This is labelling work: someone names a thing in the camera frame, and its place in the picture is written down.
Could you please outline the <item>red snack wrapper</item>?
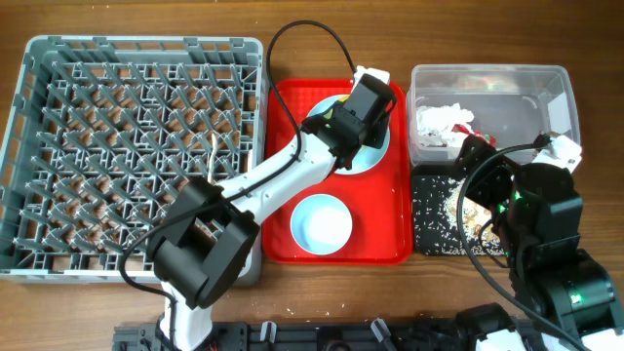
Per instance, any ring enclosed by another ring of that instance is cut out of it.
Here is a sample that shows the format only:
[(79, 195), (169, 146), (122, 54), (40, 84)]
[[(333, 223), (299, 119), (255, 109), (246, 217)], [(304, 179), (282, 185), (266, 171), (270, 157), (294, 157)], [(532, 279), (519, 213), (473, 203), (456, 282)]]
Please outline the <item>red snack wrapper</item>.
[(452, 129), (451, 129), (454, 133), (462, 133), (465, 135), (471, 135), (471, 136), (475, 136), (478, 137), (484, 141), (486, 141), (489, 145), (491, 146), (495, 146), (496, 145), (496, 138), (492, 135), (489, 134), (483, 134), (479, 131), (472, 131), (468, 126), (465, 125), (461, 125), (461, 124), (455, 124)]

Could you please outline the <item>white tissue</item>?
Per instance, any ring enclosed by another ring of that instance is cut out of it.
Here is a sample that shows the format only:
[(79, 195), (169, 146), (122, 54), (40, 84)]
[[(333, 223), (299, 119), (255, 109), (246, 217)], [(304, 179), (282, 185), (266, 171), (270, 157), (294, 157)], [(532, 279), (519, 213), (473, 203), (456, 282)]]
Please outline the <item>white tissue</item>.
[(418, 143), (425, 147), (460, 147), (468, 135), (454, 133), (455, 124), (468, 126), (475, 115), (459, 103), (442, 107), (420, 106), (416, 108)]

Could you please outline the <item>light blue small bowl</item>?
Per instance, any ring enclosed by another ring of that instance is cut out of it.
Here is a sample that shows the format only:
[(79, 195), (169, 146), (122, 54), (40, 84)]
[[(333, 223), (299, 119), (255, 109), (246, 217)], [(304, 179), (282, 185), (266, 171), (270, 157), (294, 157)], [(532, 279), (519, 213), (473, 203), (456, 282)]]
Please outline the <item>light blue small bowl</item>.
[(335, 254), (349, 241), (353, 219), (347, 206), (338, 198), (314, 194), (294, 207), (290, 230), (296, 244), (305, 252)]

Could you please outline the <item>white plastic spoon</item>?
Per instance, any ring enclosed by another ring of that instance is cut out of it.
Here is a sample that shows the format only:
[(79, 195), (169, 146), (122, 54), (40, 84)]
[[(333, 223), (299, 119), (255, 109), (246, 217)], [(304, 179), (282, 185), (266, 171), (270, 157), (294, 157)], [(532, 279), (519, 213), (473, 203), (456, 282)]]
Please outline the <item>white plastic spoon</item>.
[(208, 180), (208, 182), (210, 184), (214, 184), (215, 157), (216, 157), (216, 153), (218, 151), (218, 140), (217, 140), (217, 137), (216, 137), (216, 135), (214, 133), (210, 134), (210, 136), (211, 136), (210, 141), (211, 141), (212, 150), (211, 150), (211, 153), (210, 153), (210, 156), (209, 156), (209, 159), (208, 159), (209, 163), (208, 163), (208, 178), (207, 178), (207, 180)]

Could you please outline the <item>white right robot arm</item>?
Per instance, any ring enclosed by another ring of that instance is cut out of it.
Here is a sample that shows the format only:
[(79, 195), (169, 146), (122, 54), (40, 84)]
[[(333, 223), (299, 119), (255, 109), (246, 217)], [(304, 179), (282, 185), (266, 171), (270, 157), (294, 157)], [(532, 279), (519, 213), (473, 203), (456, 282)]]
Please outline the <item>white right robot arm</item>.
[(496, 283), (475, 255), (484, 279), (532, 321), (546, 350), (620, 350), (623, 306), (607, 271), (580, 249), (583, 201), (572, 173), (582, 148), (564, 135), (540, 134), (528, 144), (496, 149), (464, 139), (453, 164), (462, 180), (456, 220), (465, 200), (490, 212), (512, 291)]

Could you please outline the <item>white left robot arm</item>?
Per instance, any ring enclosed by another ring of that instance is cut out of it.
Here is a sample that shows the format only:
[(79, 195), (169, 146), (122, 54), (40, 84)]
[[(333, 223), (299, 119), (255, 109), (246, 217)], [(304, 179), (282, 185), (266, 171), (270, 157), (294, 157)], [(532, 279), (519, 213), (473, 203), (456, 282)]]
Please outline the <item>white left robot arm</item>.
[(174, 350), (193, 350), (211, 334), (212, 307), (238, 279), (262, 222), (336, 170), (351, 169), (362, 146), (381, 147), (396, 104), (388, 73), (364, 70), (345, 100), (296, 124), (292, 141), (251, 171), (185, 184), (147, 246), (171, 301), (163, 331)]

